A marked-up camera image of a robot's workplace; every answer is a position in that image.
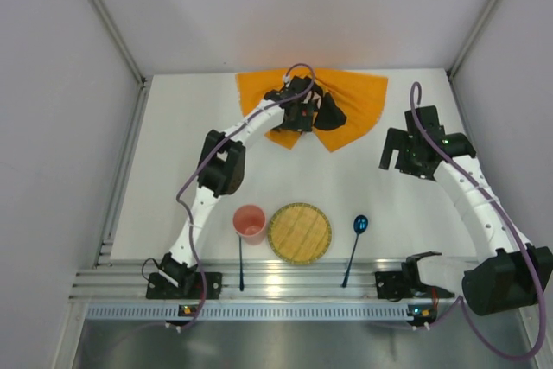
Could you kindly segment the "orange cartoon mouse placemat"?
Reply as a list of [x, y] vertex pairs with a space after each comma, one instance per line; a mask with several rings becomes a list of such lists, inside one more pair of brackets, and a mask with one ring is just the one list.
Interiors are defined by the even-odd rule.
[[[240, 107], [250, 113], [263, 96], [283, 85], [284, 71], [273, 69], [236, 76]], [[325, 98], [314, 126], [323, 146], [334, 152], [364, 136], [379, 121], [385, 107], [388, 79], [385, 76], [317, 67], [315, 83]]]

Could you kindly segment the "pink plastic cup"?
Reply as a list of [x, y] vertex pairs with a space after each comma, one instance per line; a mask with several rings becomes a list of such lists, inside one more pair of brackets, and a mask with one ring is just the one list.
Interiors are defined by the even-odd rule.
[[248, 245], [259, 245], [265, 239], [266, 215], [261, 207], [252, 204], [240, 207], [233, 215], [232, 224]]

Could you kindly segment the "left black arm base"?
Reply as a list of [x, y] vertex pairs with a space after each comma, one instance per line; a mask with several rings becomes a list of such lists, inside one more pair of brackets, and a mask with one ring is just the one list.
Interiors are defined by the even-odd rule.
[[163, 259], [154, 260], [156, 271], [147, 276], [146, 298], [149, 300], [217, 300], [222, 290], [220, 272], [200, 272], [198, 266]]

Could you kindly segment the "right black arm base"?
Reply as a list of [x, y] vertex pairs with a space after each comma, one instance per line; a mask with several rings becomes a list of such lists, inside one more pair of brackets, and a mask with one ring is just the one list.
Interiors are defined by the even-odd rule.
[[377, 271], [374, 277], [378, 299], [399, 302], [414, 297], [401, 271]]

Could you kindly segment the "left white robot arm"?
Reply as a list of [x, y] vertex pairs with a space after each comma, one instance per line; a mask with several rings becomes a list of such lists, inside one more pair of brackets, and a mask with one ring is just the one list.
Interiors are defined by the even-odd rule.
[[315, 77], [284, 76], [283, 87], [264, 95], [254, 109], [233, 126], [206, 135], [196, 170], [185, 181], [176, 201], [187, 213], [180, 235], [159, 265], [159, 273], [176, 287], [198, 269], [202, 228], [225, 196], [234, 194], [245, 175], [245, 153], [250, 144], [282, 126], [296, 105], [305, 103]]

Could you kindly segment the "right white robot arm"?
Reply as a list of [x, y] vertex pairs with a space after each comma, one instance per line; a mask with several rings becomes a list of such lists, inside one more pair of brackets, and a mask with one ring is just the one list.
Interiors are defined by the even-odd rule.
[[395, 167], [401, 173], [440, 185], [466, 227], [478, 259], [470, 267], [437, 251], [413, 254], [402, 264], [410, 287], [419, 292], [437, 287], [463, 296], [479, 316], [536, 304], [527, 262], [532, 262], [545, 287], [552, 273], [551, 250], [534, 246], [521, 232], [510, 232], [496, 211], [499, 199], [480, 169], [473, 145], [462, 133], [446, 133], [435, 106], [404, 116], [405, 130], [387, 132], [380, 168], [389, 168], [396, 151]]

